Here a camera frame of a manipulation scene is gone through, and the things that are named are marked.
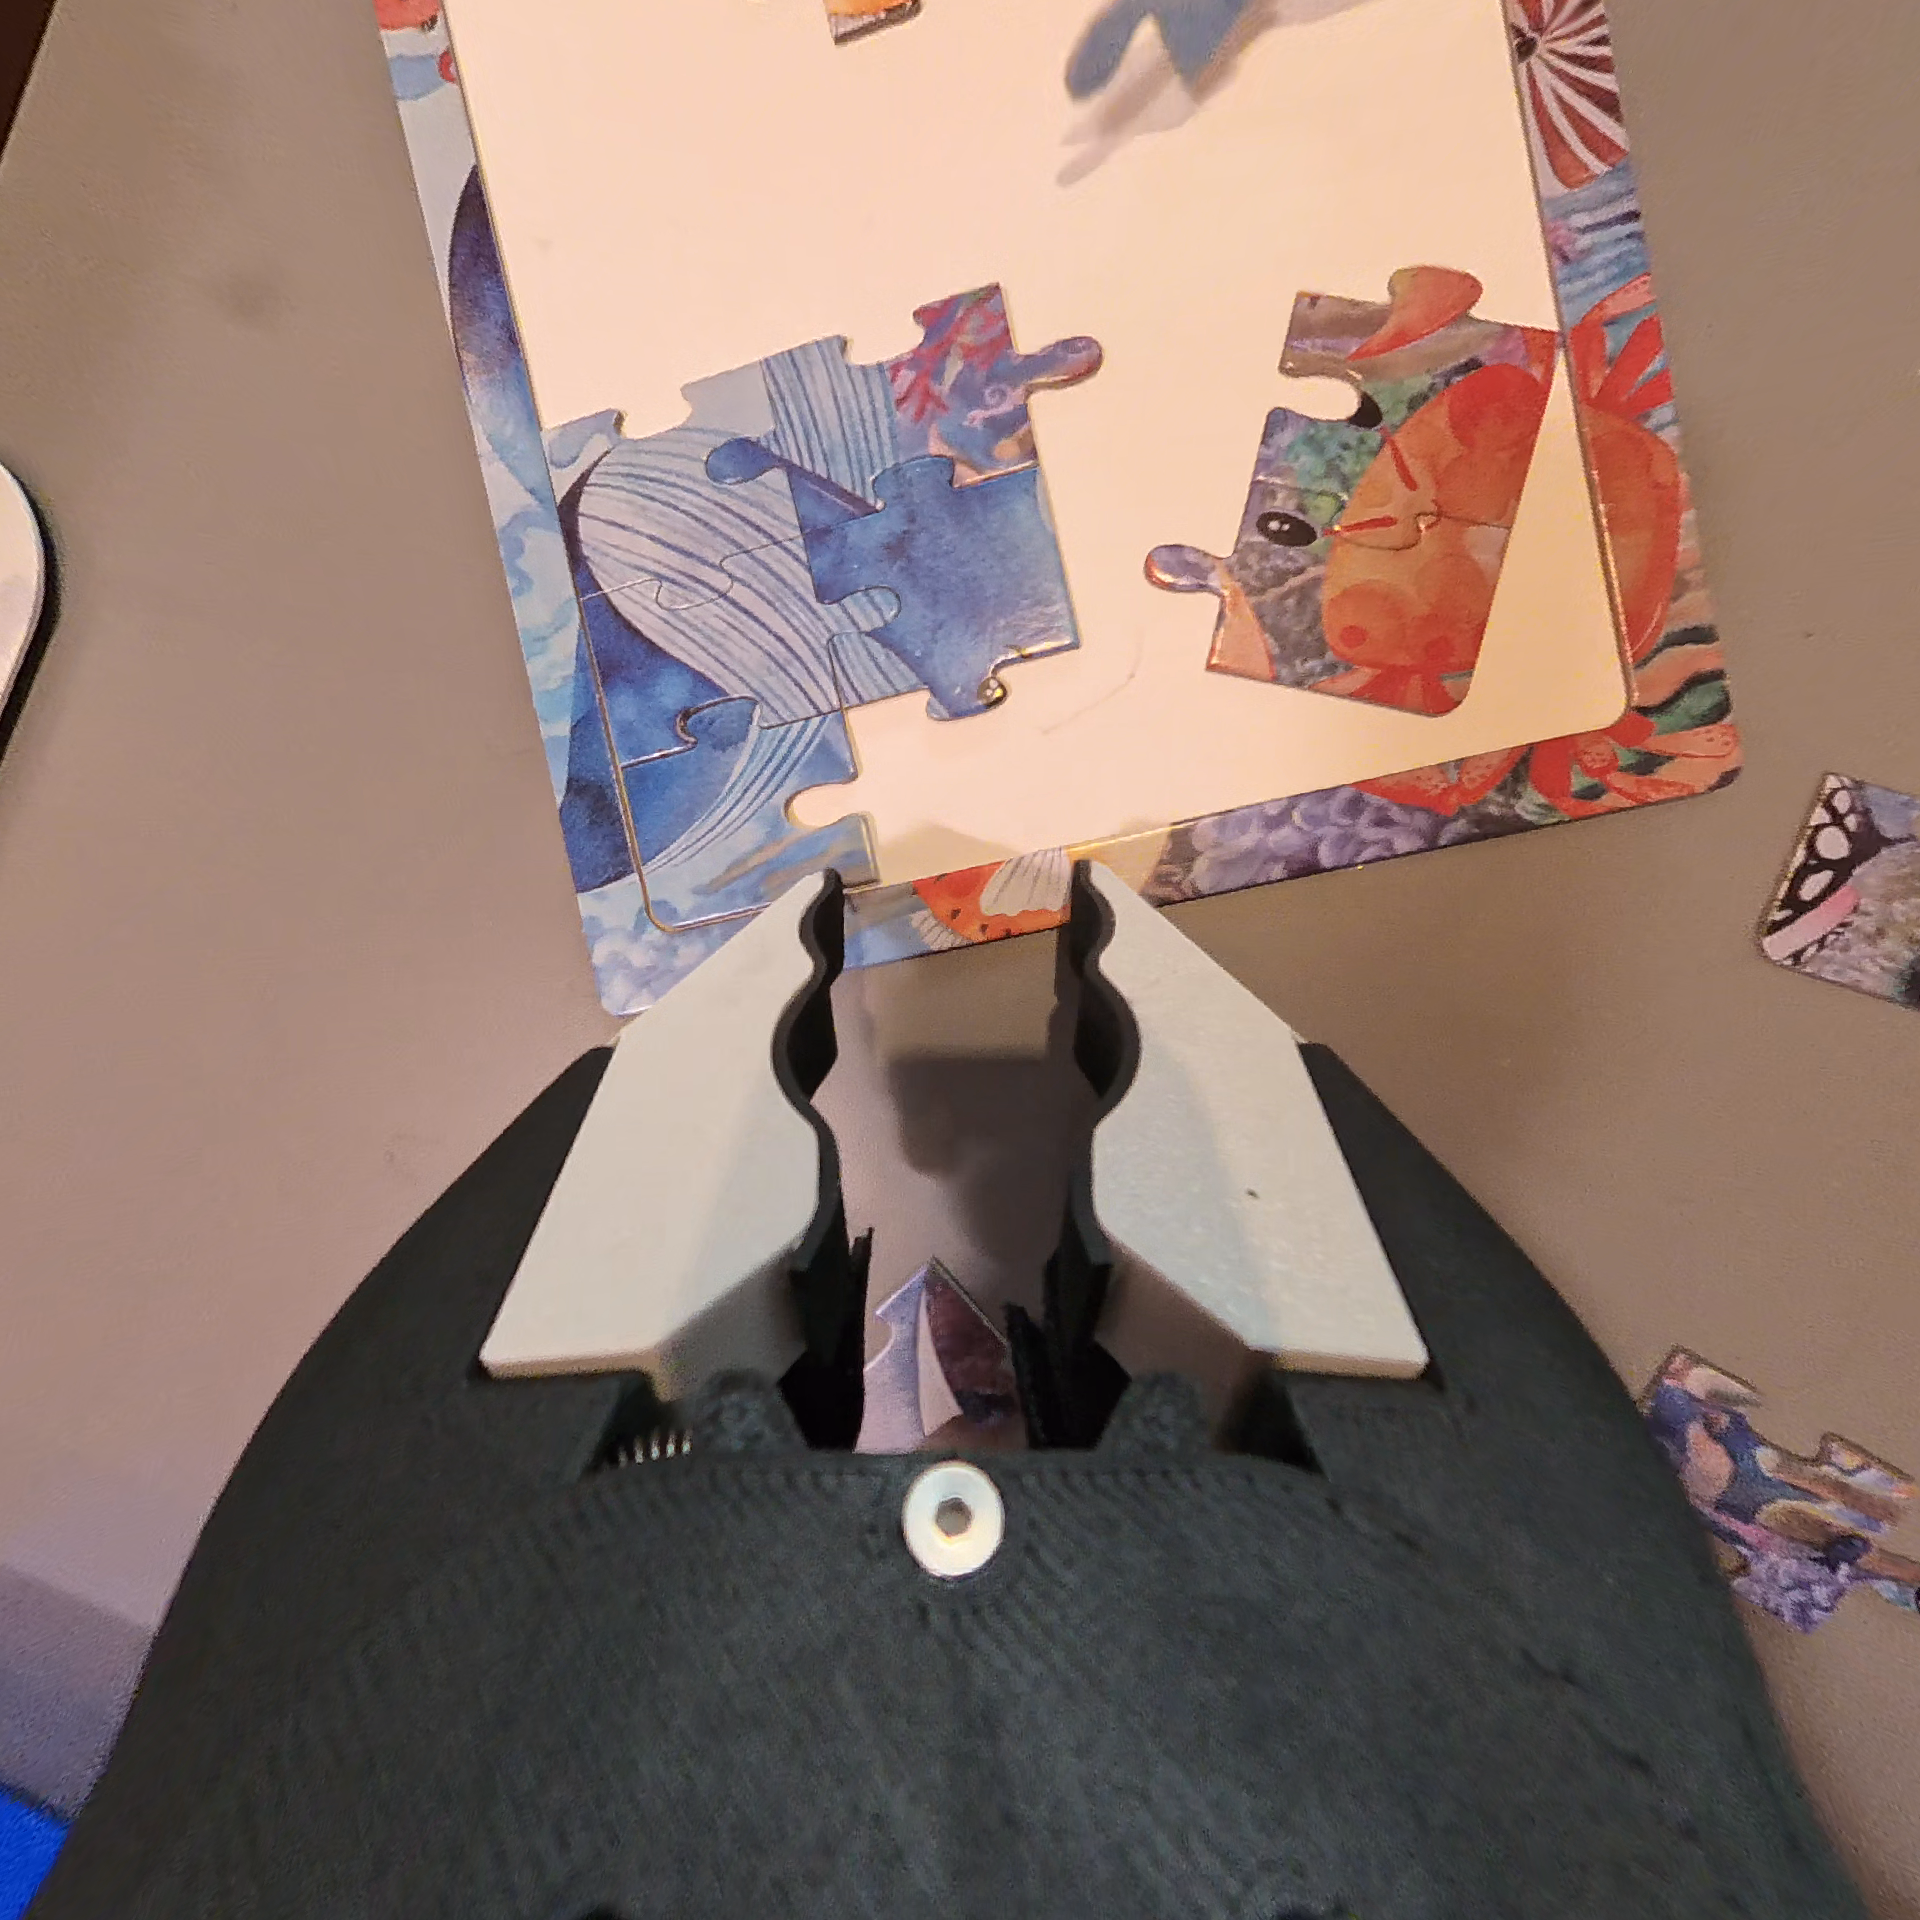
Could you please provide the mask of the joined orange crab puzzle pieces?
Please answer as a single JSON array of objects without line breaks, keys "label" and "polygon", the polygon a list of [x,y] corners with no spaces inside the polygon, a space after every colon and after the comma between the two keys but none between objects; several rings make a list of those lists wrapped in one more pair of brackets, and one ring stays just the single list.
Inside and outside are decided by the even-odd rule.
[{"label": "joined orange crab puzzle pieces", "polygon": [[1383,303],[1299,296],[1280,368],[1344,418],[1265,418],[1229,555],[1162,545],[1146,579],[1209,592],[1218,675],[1443,715],[1472,686],[1553,394],[1553,334],[1477,318],[1482,283],[1392,272]]}]

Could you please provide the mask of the purple orange fish puzzle piece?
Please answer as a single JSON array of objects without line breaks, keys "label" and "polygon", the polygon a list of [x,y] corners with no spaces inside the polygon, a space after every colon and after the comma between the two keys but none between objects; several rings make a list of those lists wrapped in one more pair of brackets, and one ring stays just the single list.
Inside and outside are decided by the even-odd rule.
[{"label": "purple orange fish puzzle piece", "polygon": [[1854,1593],[1915,1615],[1918,1563],[1888,1548],[1911,1474],[1837,1433],[1811,1457],[1775,1446],[1752,1423],[1757,1387],[1690,1350],[1666,1353],[1640,1406],[1743,1600],[1801,1634]]}]

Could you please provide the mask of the joined blue whale puzzle pieces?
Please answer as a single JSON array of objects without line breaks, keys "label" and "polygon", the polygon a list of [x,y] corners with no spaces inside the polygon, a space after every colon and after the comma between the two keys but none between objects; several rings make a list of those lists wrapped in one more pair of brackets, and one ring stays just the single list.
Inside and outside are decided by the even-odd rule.
[{"label": "joined blue whale puzzle pieces", "polygon": [[1022,351],[994,283],[915,323],[897,358],[830,337],[695,380],[655,434],[603,414],[547,439],[600,722],[567,833],[583,882],[637,881],[663,931],[742,922],[808,868],[875,882],[864,818],[791,816],[856,777],[851,713],[909,695],[967,722],[1080,643],[1030,403],[1101,343]]}]

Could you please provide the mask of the black white spotted puzzle piece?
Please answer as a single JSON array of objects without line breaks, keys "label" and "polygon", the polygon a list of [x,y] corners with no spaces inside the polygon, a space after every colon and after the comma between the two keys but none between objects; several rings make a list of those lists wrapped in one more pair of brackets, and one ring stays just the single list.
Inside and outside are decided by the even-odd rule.
[{"label": "black white spotted puzzle piece", "polygon": [[1918,799],[1827,772],[1760,927],[1762,955],[1918,1006]]}]

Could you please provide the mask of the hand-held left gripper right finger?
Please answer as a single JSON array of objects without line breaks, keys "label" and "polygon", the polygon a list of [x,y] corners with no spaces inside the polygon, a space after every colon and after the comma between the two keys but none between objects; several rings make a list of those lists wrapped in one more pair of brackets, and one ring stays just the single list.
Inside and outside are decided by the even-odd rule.
[{"label": "hand-held left gripper right finger", "polygon": [[1008,1310],[1034,1450],[1090,1450],[1177,1377],[1234,1441],[1280,1371],[1430,1366],[1293,1027],[1110,867],[1072,871],[1062,980],[1093,1092],[1042,1310]]}]

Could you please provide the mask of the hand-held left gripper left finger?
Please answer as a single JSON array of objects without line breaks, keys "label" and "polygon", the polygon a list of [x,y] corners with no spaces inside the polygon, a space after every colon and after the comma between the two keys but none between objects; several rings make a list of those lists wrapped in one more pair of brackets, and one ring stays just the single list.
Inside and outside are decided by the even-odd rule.
[{"label": "hand-held left gripper left finger", "polygon": [[806,1438],[851,1450],[871,1238],[832,1129],[843,882],[808,876],[614,1046],[479,1353],[493,1377],[647,1374],[685,1401],[776,1379]]}]

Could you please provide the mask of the ocean jigsaw puzzle frame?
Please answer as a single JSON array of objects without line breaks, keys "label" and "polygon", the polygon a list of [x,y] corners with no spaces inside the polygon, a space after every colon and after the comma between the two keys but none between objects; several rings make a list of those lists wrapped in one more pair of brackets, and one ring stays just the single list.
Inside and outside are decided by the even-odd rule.
[{"label": "ocean jigsaw puzzle frame", "polygon": [[[1102,348],[1030,403],[1080,643],[967,722],[851,713],[856,777],[791,818],[871,826],[853,966],[1050,929],[1081,858],[1170,903],[1737,777],[1606,6],[922,6],[848,43],[825,6],[375,16],[614,1015],[763,905],[675,932],[637,881],[586,884],[600,722],[550,434],[655,434],[690,383],[818,338],[897,358],[991,283],[1022,351]],[[1417,266],[1555,343],[1471,692],[1417,715],[1218,675],[1217,600],[1146,559],[1230,553],[1273,409],[1353,409],[1282,374],[1297,298],[1383,303]]]}]

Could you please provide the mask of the blue object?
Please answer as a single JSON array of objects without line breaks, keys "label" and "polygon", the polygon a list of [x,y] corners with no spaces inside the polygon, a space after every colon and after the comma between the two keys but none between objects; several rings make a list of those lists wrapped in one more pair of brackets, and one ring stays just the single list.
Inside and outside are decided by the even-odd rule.
[{"label": "blue object", "polygon": [[2,1918],[21,1918],[54,1871],[72,1820],[7,1786],[0,1794],[0,1817]]}]

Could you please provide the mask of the purple white-patch puzzle piece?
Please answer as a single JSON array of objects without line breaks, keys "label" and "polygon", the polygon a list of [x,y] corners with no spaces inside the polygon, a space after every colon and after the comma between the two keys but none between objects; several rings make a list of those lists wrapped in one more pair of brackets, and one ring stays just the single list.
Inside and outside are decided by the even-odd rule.
[{"label": "purple white-patch puzzle piece", "polygon": [[862,1369],[859,1455],[1008,1446],[1019,1398],[1007,1335],[938,1259],[875,1307],[880,1351]]}]

